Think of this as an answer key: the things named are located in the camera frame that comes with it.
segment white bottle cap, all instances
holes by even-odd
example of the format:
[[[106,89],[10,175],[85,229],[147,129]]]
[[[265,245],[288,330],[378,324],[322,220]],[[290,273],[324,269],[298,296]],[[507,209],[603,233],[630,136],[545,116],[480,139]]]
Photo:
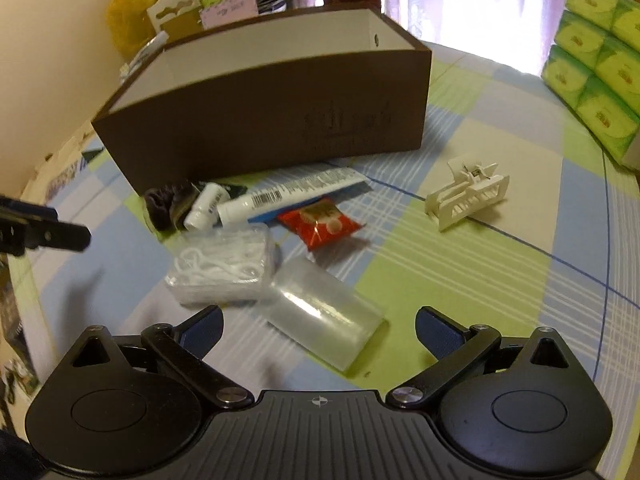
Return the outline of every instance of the white bottle cap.
[[[202,231],[204,229],[211,229],[218,223],[217,214],[207,214],[200,211],[191,211],[187,218],[184,219],[184,226],[187,231]]]

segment red snack packet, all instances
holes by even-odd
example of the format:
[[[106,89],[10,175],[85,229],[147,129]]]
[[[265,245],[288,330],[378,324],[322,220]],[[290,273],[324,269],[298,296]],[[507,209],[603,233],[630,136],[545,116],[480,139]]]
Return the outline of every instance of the red snack packet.
[[[278,220],[295,232],[310,251],[348,236],[363,227],[341,213],[329,198],[323,198],[300,209],[280,213]]]

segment toothpaste tube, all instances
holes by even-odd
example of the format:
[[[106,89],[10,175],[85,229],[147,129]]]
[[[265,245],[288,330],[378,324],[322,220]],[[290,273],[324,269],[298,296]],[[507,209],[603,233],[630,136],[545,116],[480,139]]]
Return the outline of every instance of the toothpaste tube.
[[[235,222],[267,222],[283,211],[360,182],[367,182],[367,177],[351,168],[333,168],[219,204],[218,215],[223,226]]]

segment poster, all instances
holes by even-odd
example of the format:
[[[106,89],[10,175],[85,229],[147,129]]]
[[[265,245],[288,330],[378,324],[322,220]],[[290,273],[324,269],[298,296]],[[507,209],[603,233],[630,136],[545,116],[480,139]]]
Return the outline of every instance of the poster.
[[[15,302],[9,266],[0,254],[0,429],[16,434],[12,412],[22,412],[39,385]]]

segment green tissue package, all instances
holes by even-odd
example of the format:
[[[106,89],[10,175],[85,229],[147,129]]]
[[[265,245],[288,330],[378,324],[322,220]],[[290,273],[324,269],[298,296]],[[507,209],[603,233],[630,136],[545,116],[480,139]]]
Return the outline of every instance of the green tissue package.
[[[640,114],[640,54],[609,36],[596,64],[595,73]]]
[[[640,52],[640,5],[633,0],[619,0],[611,32]]]
[[[591,77],[593,72],[577,59],[557,45],[551,47],[542,79],[570,108],[575,110]]]
[[[566,0],[566,8],[591,23],[609,30],[619,0]]]
[[[592,70],[596,67],[607,31],[566,10],[554,41]]]
[[[619,164],[624,164],[640,118],[597,77],[587,81],[575,112]]]

